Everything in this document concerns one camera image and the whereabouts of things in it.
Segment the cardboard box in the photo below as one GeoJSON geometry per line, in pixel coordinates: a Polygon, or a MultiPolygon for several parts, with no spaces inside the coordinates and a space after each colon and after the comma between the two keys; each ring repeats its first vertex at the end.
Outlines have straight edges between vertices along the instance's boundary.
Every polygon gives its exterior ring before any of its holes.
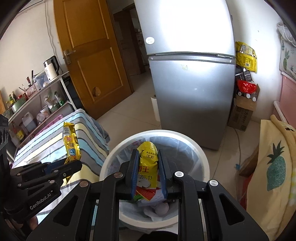
{"type": "MultiPolygon", "coordinates": [[[[257,85],[257,100],[259,92],[260,88],[257,85]]],[[[256,106],[257,101],[254,102],[244,96],[236,95],[236,98],[233,99],[233,106],[231,108],[227,125],[235,129],[245,131],[252,117],[253,111],[256,110],[256,106]]]]}

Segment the white trash can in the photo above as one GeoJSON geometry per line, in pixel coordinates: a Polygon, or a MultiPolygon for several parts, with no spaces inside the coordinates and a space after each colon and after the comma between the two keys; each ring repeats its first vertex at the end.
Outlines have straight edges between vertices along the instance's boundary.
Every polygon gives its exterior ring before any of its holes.
{"type": "MultiPolygon", "coordinates": [[[[201,147],[189,137],[174,131],[152,130],[135,134],[119,143],[106,158],[100,173],[100,181],[119,171],[121,163],[129,161],[133,149],[142,142],[151,141],[168,161],[176,163],[179,171],[189,174],[194,179],[207,182],[210,168],[207,157],[201,147]]],[[[152,222],[137,204],[120,201],[119,219],[126,226],[141,231],[154,231],[178,223],[178,202],[170,205],[162,221],[152,222]]]]}

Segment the door handle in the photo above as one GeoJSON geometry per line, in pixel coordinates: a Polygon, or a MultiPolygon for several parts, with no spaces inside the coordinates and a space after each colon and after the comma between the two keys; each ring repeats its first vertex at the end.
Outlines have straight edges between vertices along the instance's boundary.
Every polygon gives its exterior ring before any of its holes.
{"type": "Polygon", "coordinates": [[[66,49],[66,50],[64,50],[64,55],[68,56],[68,55],[73,54],[75,52],[76,52],[76,50],[73,50],[72,52],[69,52],[69,50],[66,49]]]}
{"type": "Polygon", "coordinates": [[[75,53],[76,50],[73,50],[72,52],[69,52],[68,49],[64,50],[64,56],[65,56],[65,60],[67,62],[67,64],[71,64],[71,59],[68,57],[70,54],[75,53]]]}

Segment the striped blanket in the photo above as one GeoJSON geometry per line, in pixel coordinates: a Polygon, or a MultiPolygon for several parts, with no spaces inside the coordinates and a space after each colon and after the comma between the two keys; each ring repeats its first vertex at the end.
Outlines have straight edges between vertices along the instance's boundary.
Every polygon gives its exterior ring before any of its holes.
{"type": "Polygon", "coordinates": [[[99,181],[101,167],[109,154],[108,133],[84,110],[79,109],[35,136],[20,149],[13,168],[37,161],[55,162],[67,157],[62,139],[64,121],[75,124],[83,166],[81,171],[71,177],[67,185],[64,182],[61,187],[62,195],[37,215],[39,223],[82,179],[87,179],[92,183],[99,181]]]}

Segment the wooden door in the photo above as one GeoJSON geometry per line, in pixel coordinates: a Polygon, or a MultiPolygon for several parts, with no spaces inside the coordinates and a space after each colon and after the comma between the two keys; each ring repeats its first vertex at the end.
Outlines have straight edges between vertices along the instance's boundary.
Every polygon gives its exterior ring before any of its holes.
{"type": "Polygon", "coordinates": [[[130,76],[144,73],[145,67],[130,12],[120,11],[113,14],[113,17],[126,72],[130,76]]]}
{"type": "Polygon", "coordinates": [[[54,16],[75,89],[97,119],[131,95],[106,0],[54,0],[54,16]]]}

